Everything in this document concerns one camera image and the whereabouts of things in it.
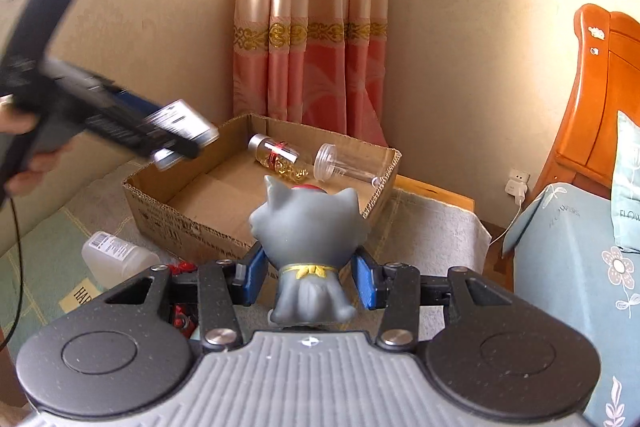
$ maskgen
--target curtain gold trim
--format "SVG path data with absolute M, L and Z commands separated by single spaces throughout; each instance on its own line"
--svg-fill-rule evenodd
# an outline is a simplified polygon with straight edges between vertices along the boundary
M 269 28 L 252 29 L 234 26 L 234 48 L 244 51 L 268 51 L 268 48 L 299 46 L 307 41 L 329 41 L 340 44 L 346 41 L 368 41 L 371 37 L 386 38 L 386 23 L 311 22 L 307 26 L 299 23 L 271 23 Z

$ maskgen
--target human hand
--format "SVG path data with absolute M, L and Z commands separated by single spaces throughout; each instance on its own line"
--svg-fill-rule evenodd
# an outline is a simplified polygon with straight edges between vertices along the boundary
M 32 114 L 18 111 L 10 102 L 0 102 L 0 132 L 24 134 L 36 127 L 38 118 Z M 11 196 L 29 194 L 44 178 L 46 172 L 53 170 L 60 161 L 60 155 L 68 146 L 50 152 L 36 154 L 29 162 L 28 170 L 16 174 L 4 184 L 4 190 Z

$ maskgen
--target pillow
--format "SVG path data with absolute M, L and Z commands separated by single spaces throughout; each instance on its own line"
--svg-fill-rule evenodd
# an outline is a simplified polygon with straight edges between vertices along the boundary
M 616 245 L 626 252 L 640 252 L 640 127 L 622 111 L 618 111 L 611 220 Z

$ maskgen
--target gray cat figurine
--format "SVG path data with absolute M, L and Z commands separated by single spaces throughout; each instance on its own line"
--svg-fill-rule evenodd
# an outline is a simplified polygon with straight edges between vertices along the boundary
M 269 322 L 281 327 L 348 322 L 356 310 L 338 272 L 369 233 L 356 191 L 327 194 L 313 185 L 289 188 L 272 176 L 264 181 L 267 202 L 249 216 L 249 224 L 278 270 Z

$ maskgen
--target yellow collar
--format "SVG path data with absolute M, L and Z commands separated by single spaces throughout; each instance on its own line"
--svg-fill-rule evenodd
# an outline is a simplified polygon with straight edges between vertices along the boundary
M 291 266 L 287 266 L 282 273 L 290 272 L 292 270 L 297 270 L 296 279 L 302 279 L 309 274 L 317 275 L 322 279 L 326 279 L 326 273 L 334 272 L 338 273 L 338 270 L 332 266 L 324 266 L 322 264 L 292 264 Z

